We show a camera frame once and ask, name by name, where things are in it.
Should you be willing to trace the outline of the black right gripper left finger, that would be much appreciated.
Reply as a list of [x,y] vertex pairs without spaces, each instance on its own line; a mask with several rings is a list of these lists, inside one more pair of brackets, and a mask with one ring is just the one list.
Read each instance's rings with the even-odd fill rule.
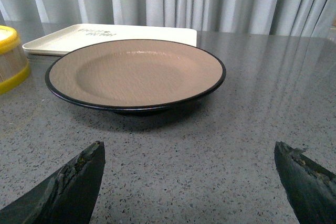
[[104,165],[104,143],[96,141],[1,209],[1,223],[89,223]]

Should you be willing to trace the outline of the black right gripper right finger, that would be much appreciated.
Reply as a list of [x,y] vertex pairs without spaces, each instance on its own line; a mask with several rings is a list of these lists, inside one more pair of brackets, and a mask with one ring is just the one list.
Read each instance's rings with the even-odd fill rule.
[[335,223],[335,174],[284,142],[275,143],[274,158],[298,221]]

